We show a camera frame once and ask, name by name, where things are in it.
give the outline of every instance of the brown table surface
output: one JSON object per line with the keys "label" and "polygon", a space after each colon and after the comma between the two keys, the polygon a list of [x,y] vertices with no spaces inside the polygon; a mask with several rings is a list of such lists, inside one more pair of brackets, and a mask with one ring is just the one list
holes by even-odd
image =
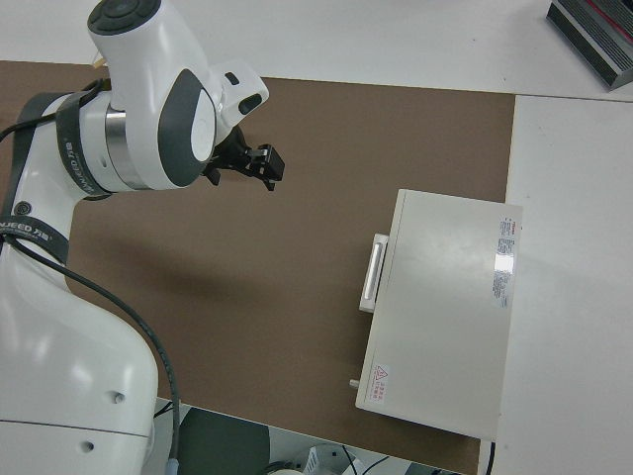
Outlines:
{"label": "brown table surface", "polygon": [[[0,61],[0,127],[35,93],[106,73]],[[478,440],[356,409],[348,381],[360,376],[371,325],[358,311],[371,241],[389,232],[398,189],[502,202],[513,96],[266,83],[270,100],[242,127],[249,144],[273,143],[286,161],[274,193],[225,173],[219,187],[200,179],[83,202],[69,267],[146,317],[184,402],[475,473]],[[9,151],[3,143],[2,190]]]}

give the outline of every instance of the white table surface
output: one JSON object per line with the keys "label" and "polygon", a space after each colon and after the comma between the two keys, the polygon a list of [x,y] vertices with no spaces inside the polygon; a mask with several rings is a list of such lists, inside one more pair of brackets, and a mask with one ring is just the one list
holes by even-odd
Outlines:
{"label": "white table surface", "polygon": [[518,97],[506,201],[523,231],[498,475],[630,473],[633,107]]}
{"label": "white table surface", "polygon": [[[526,95],[608,93],[545,19],[549,0],[175,2],[213,62],[263,76]],[[0,0],[0,59],[90,63],[96,0]]]}

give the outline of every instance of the label sticker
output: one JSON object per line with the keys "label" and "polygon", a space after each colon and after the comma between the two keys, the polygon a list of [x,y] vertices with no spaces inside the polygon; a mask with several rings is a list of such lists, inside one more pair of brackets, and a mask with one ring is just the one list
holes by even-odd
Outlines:
{"label": "label sticker", "polygon": [[387,383],[391,369],[385,364],[375,364],[372,370],[372,380],[369,386],[369,402],[384,404],[387,396]]}
{"label": "label sticker", "polygon": [[495,276],[493,278],[493,301],[506,309],[512,294],[512,275],[516,258],[516,234],[519,224],[512,218],[505,218],[498,225],[497,255],[495,256]]}

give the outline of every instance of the white plastic part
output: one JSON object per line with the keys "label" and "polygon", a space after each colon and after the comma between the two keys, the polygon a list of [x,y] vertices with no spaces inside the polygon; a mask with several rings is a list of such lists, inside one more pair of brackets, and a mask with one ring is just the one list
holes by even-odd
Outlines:
{"label": "white plastic part", "polygon": [[[90,36],[108,61],[112,107],[126,112],[128,148],[139,178],[152,189],[178,188],[169,180],[160,162],[157,140],[160,113],[176,78],[182,70],[189,69],[216,106],[216,136],[212,143],[213,140],[221,142],[244,117],[233,113],[236,96],[230,88],[225,91],[230,83],[219,76],[223,68],[210,68],[205,53],[169,0],[162,0],[156,14],[134,30],[109,36],[90,32]],[[263,82],[252,70],[248,74],[245,71],[240,70],[243,77],[240,90],[249,94],[241,99],[249,97],[251,90],[257,90],[262,102],[265,101],[268,91]],[[229,115],[226,118],[223,101]],[[196,144],[195,147],[202,149],[207,145]]]}
{"label": "white plastic part", "polygon": [[191,149],[198,161],[207,161],[214,149],[216,110],[205,91],[200,91],[191,128]]}
{"label": "white plastic part", "polygon": [[367,273],[365,274],[363,293],[360,296],[360,304],[358,306],[358,309],[363,312],[373,314],[376,308],[376,295],[378,294],[378,284],[383,271],[383,262],[385,261],[388,242],[389,236],[374,235],[372,252],[369,256],[369,264],[367,265]]}
{"label": "white plastic part", "polygon": [[314,445],[307,450],[299,452],[292,460],[292,466],[302,468],[303,475],[347,475],[352,473],[363,473],[365,466],[356,457],[352,450],[348,450],[347,453],[352,459],[352,463],[349,463],[349,458],[342,447],[342,445],[332,442],[320,443]]}
{"label": "white plastic part", "polygon": [[[15,202],[29,202],[32,217],[68,237],[85,194],[56,151],[55,125],[39,126]],[[150,349],[120,318],[72,295],[60,274],[8,244],[0,253],[0,361],[2,473],[138,473],[157,388]],[[68,428],[103,437],[87,439],[96,448],[76,466]]]}
{"label": "white plastic part", "polygon": [[0,423],[3,475],[137,475],[146,438],[72,427]]}
{"label": "white plastic part", "polygon": [[149,438],[147,439],[147,445],[145,446],[145,457],[142,460],[143,466],[147,464],[147,461],[151,457],[151,452],[153,452],[155,444],[156,444],[156,424],[154,423],[154,421],[152,421],[151,431],[149,433]]}
{"label": "white plastic part", "polygon": [[[221,142],[230,130],[244,118],[244,115],[239,111],[241,101],[258,94],[261,97],[261,102],[264,103],[268,100],[269,94],[257,73],[240,59],[214,64],[212,71],[221,77],[223,82],[218,130],[218,142]],[[231,73],[239,82],[237,84],[231,83],[226,77],[228,73]]]}

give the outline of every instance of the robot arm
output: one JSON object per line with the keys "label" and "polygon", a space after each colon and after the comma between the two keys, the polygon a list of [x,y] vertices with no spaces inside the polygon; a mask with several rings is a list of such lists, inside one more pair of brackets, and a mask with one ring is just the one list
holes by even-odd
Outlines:
{"label": "robot arm", "polygon": [[138,475],[150,441],[150,349],[37,260],[63,267],[75,205],[201,174],[217,184],[224,168],[269,190],[283,175],[274,148],[251,149],[237,126],[268,98],[263,82],[240,61],[209,66],[169,0],[104,0],[88,26],[112,90],[36,96],[16,128],[0,217],[3,473]]}
{"label": "robot arm", "polygon": [[[191,184],[215,145],[268,99],[264,83],[242,61],[209,66],[168,1],[103,1],[88,28],[112,80],[107,141],[124,183],[110,191]],[[116,177],[107,181],[112,186]]]}

